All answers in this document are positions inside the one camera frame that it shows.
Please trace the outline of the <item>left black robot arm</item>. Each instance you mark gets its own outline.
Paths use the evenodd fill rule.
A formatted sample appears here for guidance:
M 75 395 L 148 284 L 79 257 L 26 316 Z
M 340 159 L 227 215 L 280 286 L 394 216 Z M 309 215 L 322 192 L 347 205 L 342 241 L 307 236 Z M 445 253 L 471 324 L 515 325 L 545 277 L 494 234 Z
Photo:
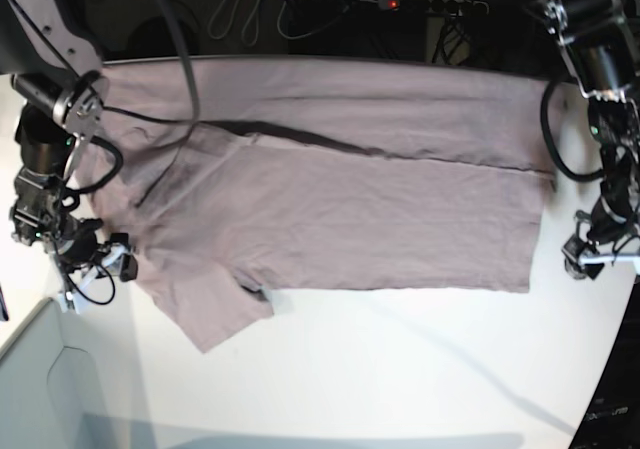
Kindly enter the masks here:
M 540 103 L 547 151 L 565 177 L 600 189 L 591 211 L 575 213 L 574 232 L 562 248 L 565 270 L 576 280 L 594 280 L 608 264 L 639 263 L 637 251 L 624 249 L 639 238 L 639 44 L 625 2 L 530 0 L 527 7 L 554 37 L 565 63 Z M 588 128 L 599 146 L 601 166 L 591 173 L 571 170 L 551 133 L 551 97 L 569 81 L 588 102 Z

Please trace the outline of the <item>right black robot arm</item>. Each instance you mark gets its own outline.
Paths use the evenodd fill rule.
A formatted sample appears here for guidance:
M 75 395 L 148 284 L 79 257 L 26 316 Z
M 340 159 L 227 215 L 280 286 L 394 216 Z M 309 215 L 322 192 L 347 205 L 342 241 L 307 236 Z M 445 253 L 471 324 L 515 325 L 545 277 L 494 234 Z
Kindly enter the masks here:
M 124 165 L 103 136 L 109 82 L 92 42 L 64 13 L 63 0 L 1 0 L 1 71 L 25 100 L 16 141 L 14 239 L 41 244 L 61 279 L 64 301 L 89 297 L 96 279 L 130 282 L 138 263 L 129 237 L 97 238 L 100 219 L 74 216 L 81 197 L 109 184 Z

